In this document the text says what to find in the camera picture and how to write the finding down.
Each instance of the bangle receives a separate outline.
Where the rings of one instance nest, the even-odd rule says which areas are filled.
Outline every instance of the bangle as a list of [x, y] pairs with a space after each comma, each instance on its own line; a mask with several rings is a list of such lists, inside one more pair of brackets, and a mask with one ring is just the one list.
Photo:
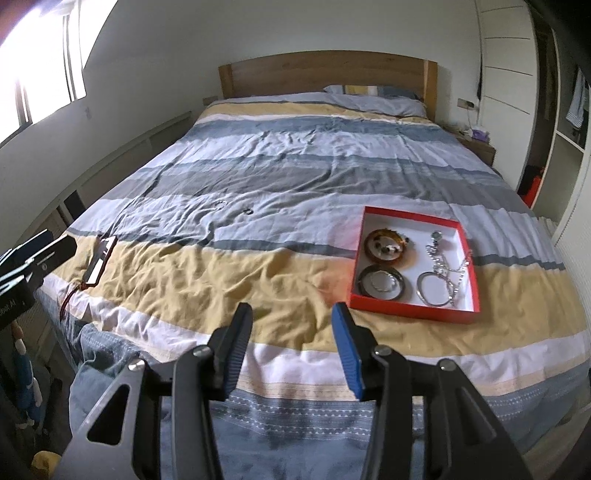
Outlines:
[[[384, 238], [392, 243], [385, 243]], [[394, 230], [382, 228], [374, 230], [363, 244], [365, 255], [373, 262], [381, 265], [392, 265], [402, 258], [409, 240]]]
[[[386, 293], [386, 292], [394, 290], [394, 288], [391, 288], [391, 289], [379, 288], [374, 284], [374, 276], [379, 273], [389, 277], [392, 280], [394, 287], [395, 286], [400, 287], [400, 291], [394, 297], [392, 297], [390, 299], [381, 299], [379, 297], [375, 297], [372, 294], [368, 293], [367, 289], [365, 288], [365, 285], [363, 284], [363, 281], [365, 280], [365, 278], [367, 276], [369, 276], [369, 280], [371, 282], [372, 288], [374, 288], [376, 291]], [[359, 292], [361, 293], [361, 295], [363, 295], [365, 297], [372, 297], [373, 299], [378, 299], [378, 300], [398, 300], [402, 296], [402, 294], [404, 294], [405, 282], [404, 282], [404, 277], [402, 276], [402, 274], [398, 270], [396, 270], [395, 268], [384, 267], [383, 265], [370, 265], [366, 269], [364, 269], [357, 277], [357, 288], [358, 288]]]
[[[423, 292], [423, 280], [427, 277], [437, 277], [445, 282], [445, 285], [447, 287], [447, 300], [446, 301], [444, 301], [442, 303], [431, 303], [430, 301], [428, 301], [425, 298], [425, 294]], [[454, 286], [453, 282], [449, 278], [447, 278], [445, 275], [442, 275], [438, 272], [424, 272], [418, 276], [418, 278], [417, 278], [417, 294], [418, 294], [418, 297], [421, 299], [421, 301], [425, 305], [428, 305], [430, 307], [444, 307], [445, 305], [447, 305], [449, 303], [453, 303], [453, 299], [456, 296], [455, 286]]]

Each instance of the black bangle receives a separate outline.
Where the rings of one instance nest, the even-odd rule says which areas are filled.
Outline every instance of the black bangle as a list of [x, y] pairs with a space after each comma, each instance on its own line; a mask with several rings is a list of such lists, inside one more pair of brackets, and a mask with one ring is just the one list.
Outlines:
[[[392, 297], [391, 299], [379, 299], [377, 297], [374, 297], [373, 295], [370, 295], [368, 291], [365, 289], [365, 286], [363, 285], [363, 280], [365, 279], [365, 277], [377, 272], [384, 272], [398, 282], [398, 284], [400, 285], [400, 292], [395, 297]], [[402, 296], [402, 294], [404, 294], [405, 286], [406, 285], [402, 274], [395, 268], [387, 267], [385, 265], [370, 265], [367, 268], [365, 268], [357, 277], [357, 288], [359, 290], [359, 293], [361, 293], [361, 295], [365, 297], [371, 297], [373, 299], [378, 300], [398, 300]]]

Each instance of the bed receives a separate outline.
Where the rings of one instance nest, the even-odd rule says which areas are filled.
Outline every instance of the bed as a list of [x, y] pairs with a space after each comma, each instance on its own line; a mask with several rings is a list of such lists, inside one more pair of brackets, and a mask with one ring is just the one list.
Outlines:
[[[247, 301], [255, 324], [238, 387], [212, 408], [226, 478], [359, 478], [372, 405], [346, 386], [330, 308], [346, 299], [372, 205], [458, 220], [481, 313], [451, 325], [354, 311], [356, 323], [409, 358], [455, 359], [548, 478], [588, 419], [584, 312], [531, 211], [432, 123], [437, 64], [301, 52], [222, 66], [220, 80], [225, 100], [69, 227], [76, 256], [38, 291], [77, 368], [72, 428], [132, 358], [175, 359]], [[395, 85], [424, 106], [322, 92], [332, 84]], [[105, 235], [119, 241], [100, 284], [74, 293], [60, 320]], [[413, 416], [419, 478], [420, 406]], [[165, 416], [164, 460], [169, 426]]]

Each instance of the black mount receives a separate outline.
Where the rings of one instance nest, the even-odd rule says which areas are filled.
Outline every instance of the black mount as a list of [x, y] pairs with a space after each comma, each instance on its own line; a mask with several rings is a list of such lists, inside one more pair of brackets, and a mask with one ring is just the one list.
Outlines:
[[35, 305], [33, 292], [46, 275], [75, 253], [71, 236], [53, 241], [44, 230], [0, 257], [0, 330]]

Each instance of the silver chain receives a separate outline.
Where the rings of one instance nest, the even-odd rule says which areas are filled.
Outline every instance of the silver chain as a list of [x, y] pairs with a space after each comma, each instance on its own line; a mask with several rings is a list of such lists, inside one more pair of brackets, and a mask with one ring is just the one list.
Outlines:
[[[443, 256], [443, 253], [441, 253], [439, 251], [439, 240], [441, 239], [441, 232], [433, 232], [433, 234], [431, 235], [431, 238], [433, 239], [433, 243], [431, 245], [426, 245], [425, 251], [427, 252], [427, 255], [429, 255], [429, 258], [431, 260], [433, 260], [433, 271], [435, 273], [442, 275], [446, 279], [448, 279], [451, 282], [451, 284], [453, 285], [453, 293], [451, 295], [451, 297], [452, 297], [451, 304], [453, 306], [456, 296], [460, 291], [460, 285], [462, 284], [462, 280], [464, 279], [464, 276], [466, 275], [467, 266], [469, 264], [469, 261], [466, 256], [466, 257], [464, 257], [464, 260], [462, 260], [462, 263], [460, 263], [458, 268], [450, 268], [445, 257]], [[459, 273], [460, 274], [460, 277], [457, 280], [457, 284], [452, 282], [451, 279], [449, 278], [450, 273]]]

